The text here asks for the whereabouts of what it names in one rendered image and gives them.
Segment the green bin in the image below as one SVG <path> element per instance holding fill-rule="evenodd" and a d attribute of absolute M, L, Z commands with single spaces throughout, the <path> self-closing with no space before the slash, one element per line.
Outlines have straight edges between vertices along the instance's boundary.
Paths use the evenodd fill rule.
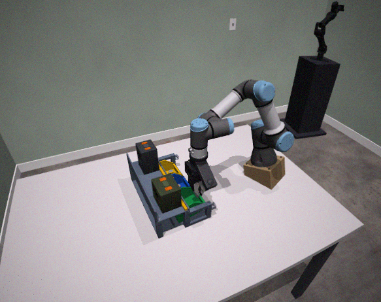
<path fill-rule="evenodd" d="M 205 202 L 205 200 L 201 197 L 201 195 L 199 196 L 199 198 L 195 196 L 191 187 L 182 187 L 181 196 L 184 198 L 189 208 L 192 208 L 196 205 L 200 205 L 201 203 Z M 178 220 L 178 223 L 183 222 L 183 213 L 176 216 L 176 218 Z"/>

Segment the yellow open bin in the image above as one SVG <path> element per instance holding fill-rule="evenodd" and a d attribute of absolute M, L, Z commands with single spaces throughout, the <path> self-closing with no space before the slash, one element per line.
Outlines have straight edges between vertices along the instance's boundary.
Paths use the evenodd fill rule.
<path fill-rule="evenodd" d="M 173 170 L 173 172 L 170 172 L 170 174 L 175 173 L 175 174 L 183 176 L 183 174 L 179 171 L 179 169 L 177 168 L 177 166 L 173 162 L 163 160 L 163 161 L 160 161 L 160 163 L 162 164 L 162 166 L 165 169 L 165 171 L 167 172 L 167 174 L 169 174 L 169 170 Z"/>

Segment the blue open bin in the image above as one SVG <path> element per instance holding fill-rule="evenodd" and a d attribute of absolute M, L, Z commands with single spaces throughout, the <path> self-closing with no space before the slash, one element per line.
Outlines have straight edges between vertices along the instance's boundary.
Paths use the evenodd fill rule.
<path fill-rule="evenodd" d="M 190 184 L 188 181 L 184 178 L 182 175 L 178 175 L 173 173 L 172 174 L 173 178 L 176 180 L 177 184 L 180 184 L 180 187 L 190 187 Z"/>

